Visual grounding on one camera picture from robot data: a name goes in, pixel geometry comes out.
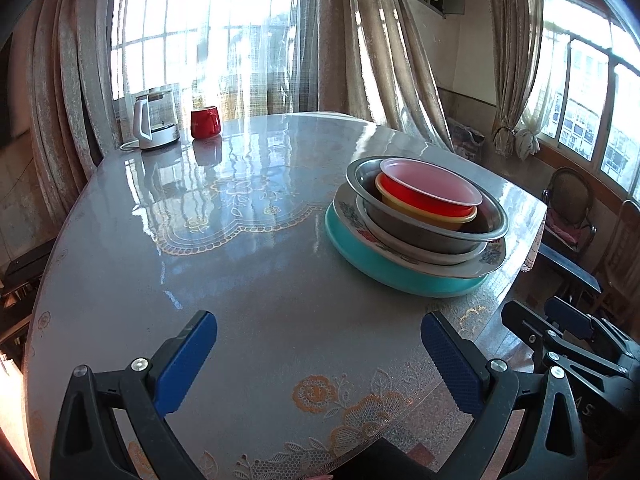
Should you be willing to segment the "stainless steel basin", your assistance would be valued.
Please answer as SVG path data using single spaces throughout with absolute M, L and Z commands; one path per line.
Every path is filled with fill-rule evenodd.
M 346 168 L 347 183 L 363 200 L 364 210 L 371 220 L 386 233 L 429 252 L 462 254 L 480 243 L 498 240 L 509 231 L 506 211 L 484 188 L 480 188 L 483 201 L 477 208 L 476 217 L 457 231 L 432 226 L 385 205 L 374 181 L 381 173 L 381 162 L 386 159 L 390 156 L 363 157 Z

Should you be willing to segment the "red plastic bowl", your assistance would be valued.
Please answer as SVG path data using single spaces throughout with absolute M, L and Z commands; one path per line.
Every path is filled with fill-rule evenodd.
M 465 178 L 415 159 L 384 158 L 375 186 L 386 200 L 421 217 L 470 221 L 484 202 L 480 190 Z

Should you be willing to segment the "white floral deep plate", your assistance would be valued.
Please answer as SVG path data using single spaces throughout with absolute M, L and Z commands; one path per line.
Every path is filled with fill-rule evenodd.
M 398 240 L 398 238 L 393 237 L 393 235 L 390 235 L 390 233 L 387 233 L 382 228 L 380 228 L 370 218 L 369 214 L 366 211 L 366 207 L 364 206 L 364 200 L 361 197 L 356 198 L 355 205 L 364 225 L 381 243 L 392 248 L 393 250 L 396 250 L 396 252 L 401 252 L 403 255 L 415 258 L 416 260 L 431 264 L 439 264 L 440 266 L 453 266 L 454 264 L 464 263 L 478 257 L 482 252 L 484 252 L 487 247 L 487 243 L 483 242 L 477 244 L 469 252 L 462 252 L 462 254 L 442 254 L 441 252 L 429 252 L 428 250 L 412 246 L 403 242 L 402 240 Z

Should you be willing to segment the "dark wooden chair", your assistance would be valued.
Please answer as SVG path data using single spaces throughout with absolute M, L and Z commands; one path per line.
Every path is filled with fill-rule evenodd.
M 544 242 L 578 262 L 598 232 L 590 219 L 592 187 L 576 170 L 561 167 L 552 174 L 541 197 L 547 205 Z

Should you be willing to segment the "teal plate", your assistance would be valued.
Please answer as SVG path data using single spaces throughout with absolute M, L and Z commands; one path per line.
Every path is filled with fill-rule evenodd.
M 487 281 L 484 278 L 440 278 L 421 274 L 381 256 L 356 239 L 330 205 L 324 215 L 326 234 L 337 252 L 357 270 L 390 288 L 414 296 L 456 298 L 474 292 Z

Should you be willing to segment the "yellow plastic bowl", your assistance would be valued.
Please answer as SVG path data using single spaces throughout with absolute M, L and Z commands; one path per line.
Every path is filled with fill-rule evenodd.
M 459 206 L 421 195 L 385 174 L 378 174 L 374 183 L 385 205 L 431 226 L 459 231 L 477 216 L 477 206 Z

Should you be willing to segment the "dark bench left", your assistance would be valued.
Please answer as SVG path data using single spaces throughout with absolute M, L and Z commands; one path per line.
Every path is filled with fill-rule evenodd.
M 42 274 L 55 239 L 10 262 L 1 287 L 1 353 L 23 368 L 26 339 Z

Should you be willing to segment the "beige curtain centre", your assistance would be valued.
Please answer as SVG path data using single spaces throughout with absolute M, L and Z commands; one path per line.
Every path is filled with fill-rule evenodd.
M 318 109 L 454 149 L 408 0 L 317 0 Z

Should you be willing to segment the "beige curtain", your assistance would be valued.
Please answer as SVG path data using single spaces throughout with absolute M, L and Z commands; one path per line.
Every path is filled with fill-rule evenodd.
M 35 170 L 60 226 L 120 133 L 111 88 L 113 0 L 32 0 L 13 29 L 26 55 Z
M 454 149 L 408 0 L 317 0 L 318 109 Z
M 495 152 L 509 158 L 516 125 L 533 90 L 544 29 L 544 0 L 489 0 L 494 38 Z

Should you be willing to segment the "white electric kettle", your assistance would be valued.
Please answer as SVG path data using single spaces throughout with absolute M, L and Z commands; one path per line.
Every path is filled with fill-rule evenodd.
M 123 151 L 151 151 L 180 139 L 173 88 L 153 87 L 136 96 L 131 134 L 132 139 L 120 146 Z

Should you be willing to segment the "red mug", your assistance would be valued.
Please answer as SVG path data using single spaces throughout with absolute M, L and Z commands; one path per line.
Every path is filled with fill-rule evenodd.
M 191 112 L 191 136 L 194 140 L 205 140 L 219 136 L 221 133 L 221 121 L 218 108 L 209 106 L 192 110 Z

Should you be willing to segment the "beige curtain right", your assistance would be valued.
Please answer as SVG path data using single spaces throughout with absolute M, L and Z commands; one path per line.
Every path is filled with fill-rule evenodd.
M 495 152 L 509 158 L 516 125 L 533 90 L 544 29 L 544 0 L 489 0 L 494 38 Z

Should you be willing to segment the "beige curtain left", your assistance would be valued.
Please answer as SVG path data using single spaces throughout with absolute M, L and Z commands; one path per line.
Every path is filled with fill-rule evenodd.
M 120 133 L 111 88 L 113 0 L 32 0 L 13 29 L 26 55 L 35 170 L 60 226 Z

